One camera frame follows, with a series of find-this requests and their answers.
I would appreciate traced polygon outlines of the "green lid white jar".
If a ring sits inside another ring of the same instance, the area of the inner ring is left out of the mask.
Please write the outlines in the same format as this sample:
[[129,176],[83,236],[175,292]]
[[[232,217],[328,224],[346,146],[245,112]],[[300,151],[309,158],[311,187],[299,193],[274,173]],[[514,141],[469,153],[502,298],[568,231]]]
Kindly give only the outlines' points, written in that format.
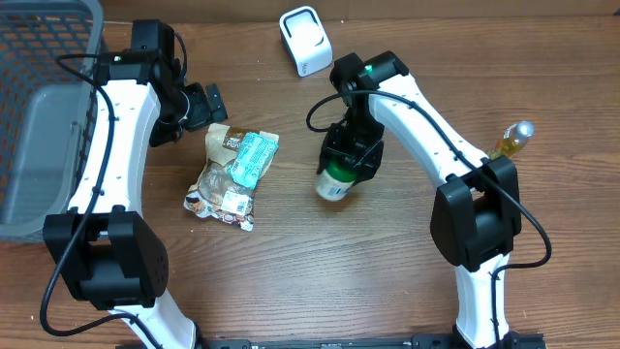
[[336,202],[342,200],[354,186],[357,173],[346,169],[332,159],[319,174],[315,190],[324,200]]

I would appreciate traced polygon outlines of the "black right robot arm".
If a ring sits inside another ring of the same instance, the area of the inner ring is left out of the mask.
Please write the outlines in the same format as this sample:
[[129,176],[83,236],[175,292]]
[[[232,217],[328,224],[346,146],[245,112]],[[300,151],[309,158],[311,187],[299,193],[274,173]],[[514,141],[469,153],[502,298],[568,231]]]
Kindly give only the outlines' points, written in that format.
[[430,105],[406,65],[391,51],[367,61],[337,59],[329,80],[347,107],[324,130],[316,191],[340,201],[374,177],[390,131],[435,189],[430,233],[454,266],[459,310],[455,330],[467,348],[509,343],[502,268],[521,230],[518,180],[506,157],[491,160]]

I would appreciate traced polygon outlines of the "brown nut snack bag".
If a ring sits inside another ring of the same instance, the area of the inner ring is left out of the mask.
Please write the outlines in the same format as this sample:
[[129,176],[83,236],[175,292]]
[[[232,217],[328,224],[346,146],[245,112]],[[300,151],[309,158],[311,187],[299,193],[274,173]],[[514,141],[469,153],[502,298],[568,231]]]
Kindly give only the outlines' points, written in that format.
[[266,131],[224,124],[213,124],[208,128],[204,139],[206,164],[196,183],[188,189],[183,205],[199,218],[214,218],[250,232],[254,228],[256,188],[236,184],[228,173],[228,167],[236,158],[241,142],[248,133],[260,134],[279,144],[279,136]]

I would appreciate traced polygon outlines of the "teal wet wipes pack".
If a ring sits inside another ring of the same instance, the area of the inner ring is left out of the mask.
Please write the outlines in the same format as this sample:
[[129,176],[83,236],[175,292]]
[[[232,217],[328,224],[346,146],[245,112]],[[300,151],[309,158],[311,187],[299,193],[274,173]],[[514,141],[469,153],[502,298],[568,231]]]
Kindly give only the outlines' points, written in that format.
[[232,180],[243,187],[255,189],[278,148],[279,144],[274,140],[257,133],[246,134],[236,158],[228,167]]

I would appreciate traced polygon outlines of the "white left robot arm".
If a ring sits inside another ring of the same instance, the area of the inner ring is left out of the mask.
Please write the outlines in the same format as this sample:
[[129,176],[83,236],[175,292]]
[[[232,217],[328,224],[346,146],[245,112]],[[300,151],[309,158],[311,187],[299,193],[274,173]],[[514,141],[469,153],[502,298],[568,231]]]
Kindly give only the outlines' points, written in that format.
[[85,80],[97,115],[86,163],[67,210],[43,227],[51,280],[101,310],[105,322],[123,321],[144,348],[203,347],[200,328],[168,290],[166,247],[141,212],[148,148],[227,117],[215,85],[186,82],[180,48],[169,25],[141,19],[129,48],[93,55]]

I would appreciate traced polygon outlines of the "yellow dish soap bottle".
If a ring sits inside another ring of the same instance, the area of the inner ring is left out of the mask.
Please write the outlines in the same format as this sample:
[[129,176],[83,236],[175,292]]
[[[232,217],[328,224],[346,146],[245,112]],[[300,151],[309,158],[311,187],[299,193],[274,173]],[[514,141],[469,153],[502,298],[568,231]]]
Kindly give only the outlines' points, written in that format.
[[504,133],[503,138],[496,142],[486,154],[491,160],[500,156],[511,158],[525,147],[534,134],[535,126],[532,121],[519,121],[510,126]]

